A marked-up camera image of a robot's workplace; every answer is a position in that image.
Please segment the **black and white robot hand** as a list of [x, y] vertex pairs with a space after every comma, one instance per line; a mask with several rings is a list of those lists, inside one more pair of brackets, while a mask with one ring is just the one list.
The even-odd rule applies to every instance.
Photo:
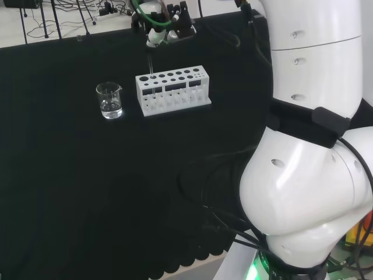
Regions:
[[196, 35], [185, 1], [175, 5], [164, 1], [130, 1], [129, 4], [133, 9], [131, 26], [136, 31], [144, 31], [148, 49]]

